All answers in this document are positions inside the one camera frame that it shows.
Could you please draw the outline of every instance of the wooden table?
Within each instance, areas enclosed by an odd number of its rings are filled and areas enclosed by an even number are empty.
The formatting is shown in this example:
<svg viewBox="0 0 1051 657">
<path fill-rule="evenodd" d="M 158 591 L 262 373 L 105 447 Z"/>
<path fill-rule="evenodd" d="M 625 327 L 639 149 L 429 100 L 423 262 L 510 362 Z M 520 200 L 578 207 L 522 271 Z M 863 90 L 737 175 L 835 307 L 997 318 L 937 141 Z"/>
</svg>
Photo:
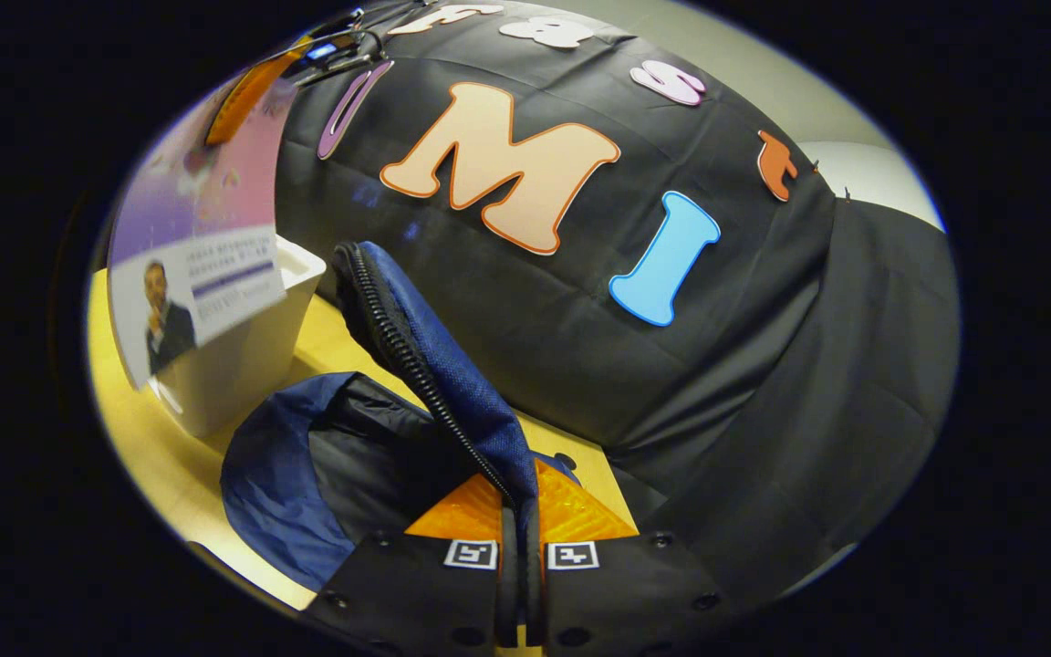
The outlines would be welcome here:
<svg viewBox="0 0 1051 657">
<path fill-rule="evenodd" d="M 106 270 L 94 275 L 90 295 L 88 357 L 96 401 L 118 457 L 138 489 L 181 539 L 202 543 L 230 569 L 281 602 L 294 609 L 308 605 L 315 591 L 298 586 L 259 557 L 225 519 L 220 486 L 222 459 L 233 430 L 257 405 L 247 406 L 209 436 L 190 436 L 163 409 L 149 387 L 133 391 L 129 386 L 108 316 Z M 371 361 L 366 350 L 351 340 L 336 308 L 316 295 L 304 317 L 284 386 L 329 371 L 362 371 L 425 408 L 399 378 Z M 576 474 L 584 489 L 634 527 L 599 446 L 529 416 L 518 414 L 518 417 L 530 448 L 539 453 L 569 454 L 577 463 Z M 501 650 L 501 654 L 541 654 L 541 649 Z"/>
</svg>

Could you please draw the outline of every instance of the photo of man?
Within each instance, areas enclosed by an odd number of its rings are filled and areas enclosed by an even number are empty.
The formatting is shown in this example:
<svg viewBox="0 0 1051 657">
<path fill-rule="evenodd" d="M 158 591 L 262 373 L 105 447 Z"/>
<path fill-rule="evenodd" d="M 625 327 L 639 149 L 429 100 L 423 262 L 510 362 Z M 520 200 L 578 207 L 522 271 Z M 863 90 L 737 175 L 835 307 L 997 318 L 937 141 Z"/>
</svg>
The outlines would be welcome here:
<svg viewBox="0 0 1051 657">
<path fill-rule="evenodd" d="M 145 344 L 148 346 L 148 370 L 157 374 L 172 358 L 197 346 L 192 332 L 192 315 L 188 308 L 168 300 L 168 281 L 164 265 L 151 261 L 145 267 L 145 296 L 151 307 Z"/>
</svg>

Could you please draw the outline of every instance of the letter i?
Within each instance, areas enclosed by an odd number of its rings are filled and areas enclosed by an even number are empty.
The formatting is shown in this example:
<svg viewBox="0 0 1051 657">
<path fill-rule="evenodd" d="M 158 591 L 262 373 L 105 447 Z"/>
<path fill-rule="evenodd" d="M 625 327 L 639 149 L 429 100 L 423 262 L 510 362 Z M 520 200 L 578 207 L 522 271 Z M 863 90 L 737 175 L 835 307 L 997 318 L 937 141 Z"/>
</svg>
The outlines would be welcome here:
<svg viewBox="0 0 1051 657">
<path fill-rule="evenodd" d="M 610 283 L 611 295 L 622 308 L 656 326 L 672 324 L 672 300 L 680 285 L 704 246 L 721 238 L 716 221 L 679 191 L 664 192 L 663 209 L 663 224 L 639 264 Z"/>
</svg>

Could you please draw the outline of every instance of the white box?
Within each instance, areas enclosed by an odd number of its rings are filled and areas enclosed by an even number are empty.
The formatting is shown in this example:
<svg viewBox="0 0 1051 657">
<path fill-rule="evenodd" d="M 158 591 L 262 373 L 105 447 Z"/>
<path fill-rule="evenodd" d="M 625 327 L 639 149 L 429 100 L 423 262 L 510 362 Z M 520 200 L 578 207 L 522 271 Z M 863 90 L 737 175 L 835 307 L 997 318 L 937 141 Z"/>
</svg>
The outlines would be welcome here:
<svg viewBox="0 0 1051 657">
<path fill-rule="evenodd" d="M 208 435 L 246 414 L 287 379 L 303 317 L 327 263 L 293 242 L 276 240 L 287 297 L 182 354 L 149 379 L 164 410 L 192 436 Z"/>
</svg>

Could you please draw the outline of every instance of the letter m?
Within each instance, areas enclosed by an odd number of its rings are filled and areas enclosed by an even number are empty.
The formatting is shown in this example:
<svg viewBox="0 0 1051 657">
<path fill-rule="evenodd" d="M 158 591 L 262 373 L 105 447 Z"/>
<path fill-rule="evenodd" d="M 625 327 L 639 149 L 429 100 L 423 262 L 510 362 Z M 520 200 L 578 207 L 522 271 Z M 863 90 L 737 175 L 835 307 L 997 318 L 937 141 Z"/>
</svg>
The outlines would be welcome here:
<svg viewBox="0 0 1051 657">
<path fill-rule="evenodd" d="M 576 123 L 514 144 L 514 97 L 508 91 L 461 82 L 449 93 L 449 108 L 404 161 L 379 171 L 379 180 L 393 190 L 428 199 L 440 190 L 437 169 L 452 152 L 449 203 L 459 210 L 516 178 L 504 200 L 486 205 L 480 220 L 522 249 L 539 254 L 558 250 L 558 224 L 571 201 L 601 163 L 618 161 L 619 146 Z"/>
</svg>

